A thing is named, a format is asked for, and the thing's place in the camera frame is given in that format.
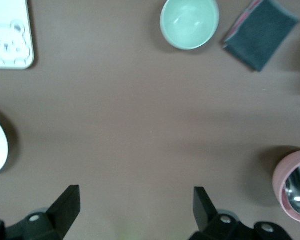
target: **bear face design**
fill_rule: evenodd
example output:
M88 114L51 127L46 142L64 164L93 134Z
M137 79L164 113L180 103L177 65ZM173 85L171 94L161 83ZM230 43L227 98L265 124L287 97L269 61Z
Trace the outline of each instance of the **bear face design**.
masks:
M0 65L25 65L30 48L24 38L25 27L17 20L0 24Z

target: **pink rim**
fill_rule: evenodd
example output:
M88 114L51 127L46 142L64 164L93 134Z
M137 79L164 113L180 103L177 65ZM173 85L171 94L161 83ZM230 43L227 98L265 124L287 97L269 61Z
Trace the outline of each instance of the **pink rim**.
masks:
M300 214L295 211L287 198L285 184L288 177L300 166L300 151L296 151L285 157L276 167L272 185L276 198L281 204L283 210L294 220L300 222Z

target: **white tray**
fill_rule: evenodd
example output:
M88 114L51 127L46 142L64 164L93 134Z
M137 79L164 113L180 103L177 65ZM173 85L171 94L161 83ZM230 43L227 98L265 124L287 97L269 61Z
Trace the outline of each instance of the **white tray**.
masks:
M0 0L0 69L26 69L34 61L27 0Z

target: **screw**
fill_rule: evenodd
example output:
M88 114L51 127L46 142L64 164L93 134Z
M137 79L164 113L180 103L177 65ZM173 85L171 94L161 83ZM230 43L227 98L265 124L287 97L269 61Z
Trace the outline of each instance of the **screw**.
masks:
M224 216L221 217L221 221L225 224L230 224L231 223L231 218L224 215Z
M261 228L268 233L273 233L275 231L272 226L270 226L269 224L265 224L265 223L262 224Z
M40 218L39 215L33 215L32 217L29 218L29 221L30 221L30 222L35 222L35 221L37 221L39 218Z

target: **dark gray cloth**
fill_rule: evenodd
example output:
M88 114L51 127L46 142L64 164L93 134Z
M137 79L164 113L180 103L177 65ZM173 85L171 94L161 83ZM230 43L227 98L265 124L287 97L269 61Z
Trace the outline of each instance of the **dark gray cloth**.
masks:
M262 0L226 38L224 49L261 72L298 21L276 1Z

